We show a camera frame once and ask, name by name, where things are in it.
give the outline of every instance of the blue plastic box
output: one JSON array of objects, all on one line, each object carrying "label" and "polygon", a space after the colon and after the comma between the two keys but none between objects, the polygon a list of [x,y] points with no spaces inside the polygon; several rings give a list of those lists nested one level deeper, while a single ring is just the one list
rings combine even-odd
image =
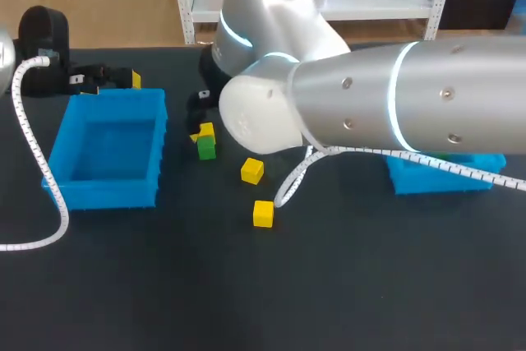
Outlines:
[{"label": "blue plastic box", "polygon": [[[449,162],[478,170],[499,173],[506,166],[504,155],[448,155]],[[484,191],[493,187],[489,182],[447,173],[443,170],[386,157],[390,178],[397,195],[431,192]]]},{"label": "blue plastic box", "polygon": [[167,120],[163,90],[72,96],[49,158],[67,207],[155,206]]}]

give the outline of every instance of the small yellow block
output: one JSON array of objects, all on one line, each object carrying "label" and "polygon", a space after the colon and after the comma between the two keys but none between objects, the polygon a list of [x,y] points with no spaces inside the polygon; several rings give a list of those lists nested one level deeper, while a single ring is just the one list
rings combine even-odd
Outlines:
[{"label": "small yellow block", "polygon": [[135,70],[131,71],[131,87],[139,90],[142,88],[141,86],[141,75],[139,73],[136,73]]},{"label": "small yellow block", "polygon": [[244,182],[257,185],[263,177],[265,172],[265,165],[257,159],[249,158],[241,168],[241,179]]},{"label": "small yellow block", "polygon": [[214,124],[212,122],[202,123],[199,137],[212,136],[215,144]]},{"label": "small yellow block", "polygon": [[274,202],[256,201],[254,205],[254,226],[272,228],[274,223]]}]

